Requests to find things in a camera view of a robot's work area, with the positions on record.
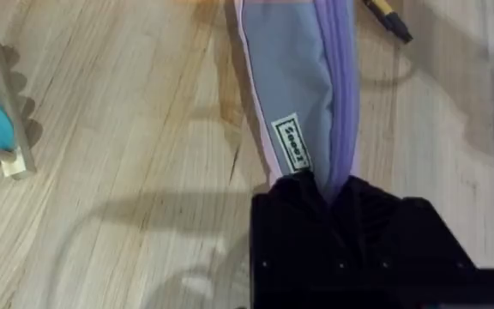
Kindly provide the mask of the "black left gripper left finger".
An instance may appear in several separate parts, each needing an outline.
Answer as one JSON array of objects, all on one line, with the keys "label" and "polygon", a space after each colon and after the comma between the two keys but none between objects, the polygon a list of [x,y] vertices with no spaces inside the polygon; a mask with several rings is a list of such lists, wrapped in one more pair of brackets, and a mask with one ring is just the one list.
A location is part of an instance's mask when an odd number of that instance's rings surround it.
[{"label": "black left gripper left finger", "polygon": [[250,301],[253,308],[338,308],[346,264],[340,236],[311,172],[277,180],[253,196]]}]

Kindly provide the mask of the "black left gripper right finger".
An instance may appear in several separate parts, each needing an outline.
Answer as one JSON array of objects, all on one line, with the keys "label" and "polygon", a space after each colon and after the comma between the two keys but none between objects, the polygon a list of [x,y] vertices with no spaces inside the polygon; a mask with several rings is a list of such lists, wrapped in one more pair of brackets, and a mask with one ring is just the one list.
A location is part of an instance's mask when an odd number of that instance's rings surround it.
[{"label": "black left gripper right finger", "polygon": [[474,301],[477,267],[430,202],[350,177],[331,207],[345,253],[342,295],[365,308]]}]

